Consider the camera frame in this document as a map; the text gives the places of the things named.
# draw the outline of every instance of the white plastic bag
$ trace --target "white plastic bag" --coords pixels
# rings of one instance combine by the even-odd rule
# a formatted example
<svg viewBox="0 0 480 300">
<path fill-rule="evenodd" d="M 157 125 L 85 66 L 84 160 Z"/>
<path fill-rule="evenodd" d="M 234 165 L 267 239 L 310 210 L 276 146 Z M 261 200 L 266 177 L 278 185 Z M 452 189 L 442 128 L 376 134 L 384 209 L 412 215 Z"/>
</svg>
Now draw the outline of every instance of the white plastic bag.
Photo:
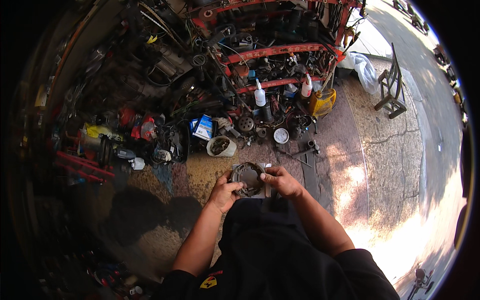
<svg viewBox="0 0 480 300">
<path fill-rule="evenodd" d="M 365 55 L 350 52 L 350 56 L 355 61 L 355 71 L 357 71 L 360 83 L 363 89 L 369 94 L 376 94 L 378 91 L 378 78 L 375 68 Z"/>
<path fill-rule="evenodd" d="M 228 144 L 228 146 L 225 150 L 220 152 L 220 154 L 215 155 L 215 154 L 212 153 L 210 148 L 212 147 L 213 143 L 215 143 L 216 141 L 221 140 L 221 139 L 228 140 L 229 144 Z M 232 157 L 235 154 L 236 150 L 237 150 L 237 144 L 235 144 L 234 141 L 232 141 L 231 139 L 229 139 L 228 137 L 226 137 L 224 135 L 211 138 L 210 141 L 208 141 L 208 143 L 207 143 L 207 153 L 208 153 L 208 155 L 214 156 L 214 157 L 222 157 L 222 156 Z"/>
</svg>

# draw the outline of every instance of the spray bottle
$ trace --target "spray bottle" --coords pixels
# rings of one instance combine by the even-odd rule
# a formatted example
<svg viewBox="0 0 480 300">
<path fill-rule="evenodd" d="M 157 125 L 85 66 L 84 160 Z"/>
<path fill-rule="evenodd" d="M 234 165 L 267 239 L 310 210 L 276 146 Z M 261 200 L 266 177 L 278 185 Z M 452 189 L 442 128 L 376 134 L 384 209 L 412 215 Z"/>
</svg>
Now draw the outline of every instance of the spray bottle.
<svg viewBox="0 0 480 300">
<path fill-rule="evenodd" d="M 270 101 L 267 101 L 265 98 L 265 91 L 262 89 L 262 85 L 260 84 L 260 81 L 258 81 L 258 78 L 255 78 L 257 81 L 257 89 L 255 90 L 255 103 L 257 106 L 260 106 L 262 108 L 262 111 L 264 112 L 265 116 L 265 123 L 271 123 L 273 122 L 273 117 L 272 117 L 272 111 L 270 109 Z"/>
<path fill-rule="evenodd" d="M 302 84 L 301 86 L 301 96 L 304 99 L 307 99 L 310 97 L 310 94 L 312 93 L 312 79 L 310 78 L 310 74 L 307 75 L 307 80 Z"/>
</svg>

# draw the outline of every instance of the sidewalk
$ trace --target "sidewalk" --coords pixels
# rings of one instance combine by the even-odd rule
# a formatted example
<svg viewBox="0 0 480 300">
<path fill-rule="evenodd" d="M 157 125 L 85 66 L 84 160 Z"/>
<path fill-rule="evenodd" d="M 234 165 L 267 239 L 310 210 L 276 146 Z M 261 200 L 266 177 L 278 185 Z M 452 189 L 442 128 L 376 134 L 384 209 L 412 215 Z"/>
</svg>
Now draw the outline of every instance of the sidewalk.
<svg viewBox="0 0 480 300">
<path fill-rule="evenodd" d="M 355 20 L 361 18 L 358 9 L 354 9 L 347 25 L 353 25 Z M 369 54 L 385 58 L 392 58 L 391 45 L 378 32 L 378 30 L 367 19 L 360 21 L 357 32 L 361 32 L 358 40 L 349 48 L 349 51 L 355 51 L 362 54 Z"/>
</svg>

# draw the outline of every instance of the logo patch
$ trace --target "logo patch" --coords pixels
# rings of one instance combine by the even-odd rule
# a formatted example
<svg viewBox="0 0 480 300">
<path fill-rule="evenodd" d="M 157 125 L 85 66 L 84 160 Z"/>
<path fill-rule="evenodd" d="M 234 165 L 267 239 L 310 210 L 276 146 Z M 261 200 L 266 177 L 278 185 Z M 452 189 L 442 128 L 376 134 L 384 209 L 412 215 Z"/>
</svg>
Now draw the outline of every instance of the logo patch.
<svg viewBox="0 0 480 300">
<path fill-rule="evenodd" d="M 216 278 L 213 276 L 209 276 L 207 279 L 205 279 L 204 282 L 202 282 L 200 288 L 211 288 L 213 286 L 216 286 Z"/>
</svg>

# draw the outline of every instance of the black shirt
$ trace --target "black shirt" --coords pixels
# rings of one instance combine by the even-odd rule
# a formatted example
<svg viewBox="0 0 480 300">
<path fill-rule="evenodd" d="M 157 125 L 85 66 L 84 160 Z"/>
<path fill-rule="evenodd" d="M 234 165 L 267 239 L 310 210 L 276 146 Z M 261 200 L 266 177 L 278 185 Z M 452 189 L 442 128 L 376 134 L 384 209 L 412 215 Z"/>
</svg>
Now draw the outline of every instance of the black shirt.
<svg viewBox="0 0 480 300">
<path fill-rule="evenodd" d="M 399 299 L 367 250 L 332 258 L 289 226 L 245 230 L 223 248 L 198 277 L 170 272 L 152 299 Z"/>
</svg>

